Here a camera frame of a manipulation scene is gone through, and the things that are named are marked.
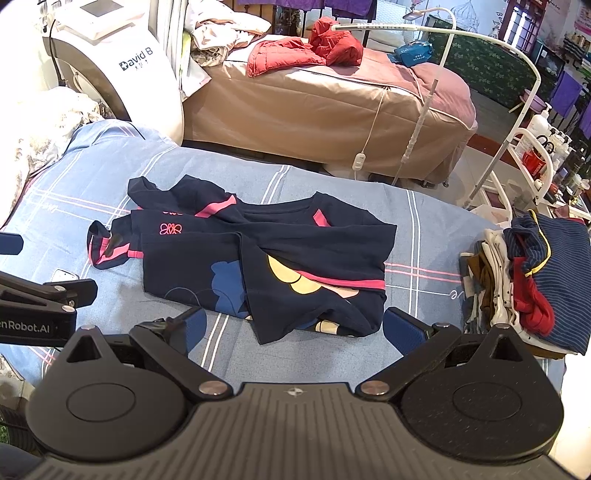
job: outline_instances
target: bed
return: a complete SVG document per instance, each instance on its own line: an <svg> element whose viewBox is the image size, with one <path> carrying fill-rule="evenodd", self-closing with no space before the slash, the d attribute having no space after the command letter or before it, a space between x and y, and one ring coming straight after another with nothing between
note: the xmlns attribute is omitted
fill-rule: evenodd
<svg viewBox="0 0 591 480"><path fill-rule="evenodd" d="M277 38L267 35L264 40ZM246 75L246 65L253 46L234 50L222 64L206 69L212 81L183 103L185 140L350 171L376 118L363 169L396 175L435 64L407 69L393 65L386 53L366 48L358 68L311 66L252 78ZM445 181L477 127L470 89L445 70L411 161L400 176Z"/></svg>
<svg viewBox="0 0 591 480"><path fill-rule="evenodd" d="M483 230L491 227L488 221L381 183L181 148L153 130L135 129L119 120L79 128L64 157L28 186L5 227L23 236L24 249L17 257L0 258L0 270L39 283L49 281L58 268L95 279L98 297L93 305L79 309L77 323L98 325L103 333L127 332L139 322L178 315L187 307L144 293L140 260L110 270L94 269L88 261L86 234L91 221L109 225L135 207L126 195L130 178L145 175L167 189L185 174L213 181L249 203L285 202L325 192L396 223L395 246L386 262L387 306L398 306L429 324L461 325L464 294L458 256L471 250ZM207 312L203 323L189 357L234 388L242 381L347 381L355 386L401 357L383 328L365 338L295 330L259 345L245 320ZM0 345L0 353L33 385L59 354L55 349L17 345ZM543 361L542 367L559 390L564 361Z"/></svg>

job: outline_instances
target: red fabric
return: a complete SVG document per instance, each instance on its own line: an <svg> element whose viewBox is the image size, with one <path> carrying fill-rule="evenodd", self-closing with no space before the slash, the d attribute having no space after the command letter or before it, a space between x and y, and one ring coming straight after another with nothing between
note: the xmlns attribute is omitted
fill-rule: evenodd
<svg viewBox="0 0 591 480"><path fill-rule="evenodd" d="M526 277L521 269L525 257L513 259L513 299L519 312L519 322L532 333L548 335L554 328L554 310L535 286L532 276Z"/></svg>
<svg viewBox="0 0 591 480"><path fill-rule="evenodd" d="M329 17L319 18L312 27L310 42L300 37L287 37L276 41L262 41L248 56L246 69L249 77L270 70L302 65L361 65L363 47L349 31L333 32L338 24Z"/></svg>

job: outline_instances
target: green curtain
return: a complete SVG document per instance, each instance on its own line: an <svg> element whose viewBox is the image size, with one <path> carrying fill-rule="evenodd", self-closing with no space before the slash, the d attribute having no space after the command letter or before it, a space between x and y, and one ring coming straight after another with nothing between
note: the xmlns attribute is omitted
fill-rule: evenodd
<svg viewBox="0 0 591 480"><path fill-rule="evenodd" d="M445 20L436 19L436 28L451 28ZM447 43L447 35L431 33L431 62L439 63ZM455 37L445 67L464 79L478 93L507 108L517 105L525 89L531 90L535 76L517 55L479 38ZM554 83L542 77L538 96L548 101Z"/></svg>

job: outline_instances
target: silver screw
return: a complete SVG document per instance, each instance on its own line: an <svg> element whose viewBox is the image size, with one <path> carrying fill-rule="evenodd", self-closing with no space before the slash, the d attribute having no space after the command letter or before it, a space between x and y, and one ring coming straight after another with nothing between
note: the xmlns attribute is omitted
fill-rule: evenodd
<svg viewBox="0 0 591 480"><path fill-rule="evenodd" d="M228 385L219 380L208 380L199 385L199 391L204 395L217 397L228 390Z"/></svg>
<svg viewBox="0 0 591 480"><path fill-rule="evenodd" d="M369 380L361 384L361 391L366 395L377 397L378 395L388 393L388 391L390 391L390 386L381 380Z"/></svg>

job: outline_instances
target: blue bedsheet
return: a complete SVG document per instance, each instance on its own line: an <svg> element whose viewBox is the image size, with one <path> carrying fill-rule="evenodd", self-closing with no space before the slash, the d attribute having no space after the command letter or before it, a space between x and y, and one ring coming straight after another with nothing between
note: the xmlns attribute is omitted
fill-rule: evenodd
<svg viewBox="0 0 591 480"><path fill-rule="evenodd" d="M464 294L458 256L491 228L486 220L420 193L180 148L138 128L141 135L125 122L108 120L78 129L66 155L32 183L5 229L20 233L25 245L19 256L0 258L0 270L38 283L49 281L58 268L96 280L98 297L78 311L78 325L124 333L136 323L187 309L143 292L141 260L96 270L85 247L93 220L109 226L135 207L126 195L130 178L144 175L168 189L189 174L248 203L286 202L319 191L396 223L396 243L386 264L387 306L429 324L460 326ZM189 357L235 388L242 381L347 381L354 388L401 357L383 330L365 338L296 330L259 345L247 321L208 312L193 332L197 345ZM57 355L54 349L15 345L0 345L0 353L33 384ZM543 368L559 390L564 361L544 361Z"/></svg>

